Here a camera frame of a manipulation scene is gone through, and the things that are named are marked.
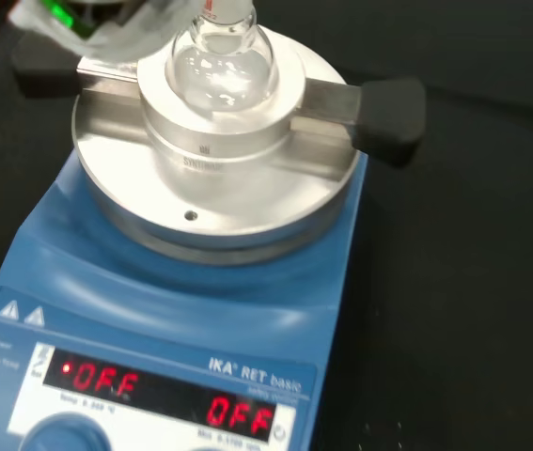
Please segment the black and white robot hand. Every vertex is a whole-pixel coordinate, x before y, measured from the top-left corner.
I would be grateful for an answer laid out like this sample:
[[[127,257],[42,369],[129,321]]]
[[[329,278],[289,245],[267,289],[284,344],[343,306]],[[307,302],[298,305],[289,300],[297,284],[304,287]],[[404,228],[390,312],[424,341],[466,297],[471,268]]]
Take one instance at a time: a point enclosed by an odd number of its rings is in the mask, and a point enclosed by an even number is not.
[[[161,50],[203,5],[202,1],[17,1],[8,19],[79,56],[134,62]]]

